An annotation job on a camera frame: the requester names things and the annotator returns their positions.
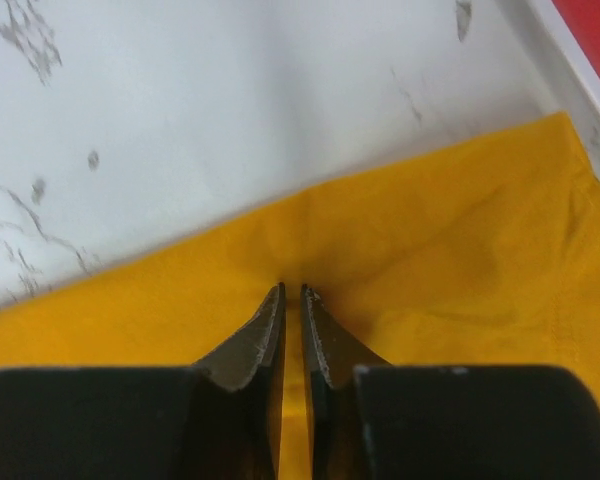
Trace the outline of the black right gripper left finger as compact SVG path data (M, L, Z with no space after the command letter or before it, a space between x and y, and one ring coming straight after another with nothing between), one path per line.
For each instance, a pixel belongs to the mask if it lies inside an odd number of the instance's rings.
M286 328L285 286L193 365L181 479L276 479Z

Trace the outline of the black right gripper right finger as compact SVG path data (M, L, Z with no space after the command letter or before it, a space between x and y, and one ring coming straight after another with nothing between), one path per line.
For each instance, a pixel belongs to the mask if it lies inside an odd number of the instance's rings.
M308 285L300 307L312 477L369 479L354 368L387 361L346 330Z

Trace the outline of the yellow t shirt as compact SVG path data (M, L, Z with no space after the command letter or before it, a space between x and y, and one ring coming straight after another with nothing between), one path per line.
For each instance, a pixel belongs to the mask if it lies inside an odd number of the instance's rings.
M304 190L0 311L0 479L181 479L193 365L286 295L279 472L311 473L300 294L369 479L600 479L600 182L569 117Z

